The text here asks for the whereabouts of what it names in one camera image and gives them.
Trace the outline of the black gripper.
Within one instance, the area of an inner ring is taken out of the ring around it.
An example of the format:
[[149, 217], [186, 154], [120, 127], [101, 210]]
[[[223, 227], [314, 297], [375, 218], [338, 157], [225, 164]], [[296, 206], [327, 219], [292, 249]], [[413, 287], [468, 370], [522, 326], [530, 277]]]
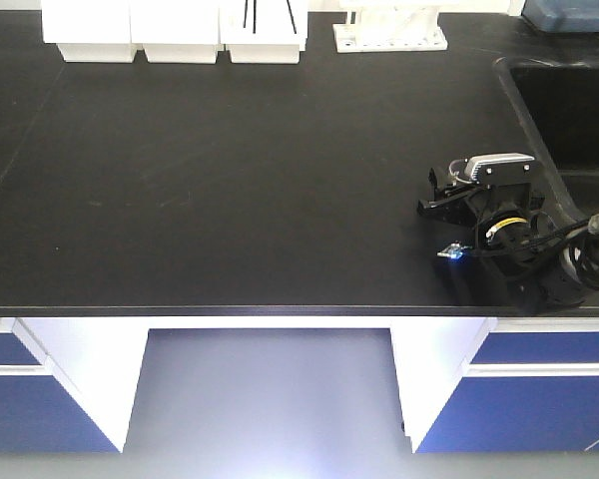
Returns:
[[525, 174], [506, 179], [489, 168], [486, 178], [472, 179], [455, 167], [429, 172], [433, 198], [421, 200], [417, 212], [426, 219], [461, 226], [474, 234], [474, 249], [507, 249], [535, 239], [536, 216], [544, 194]]

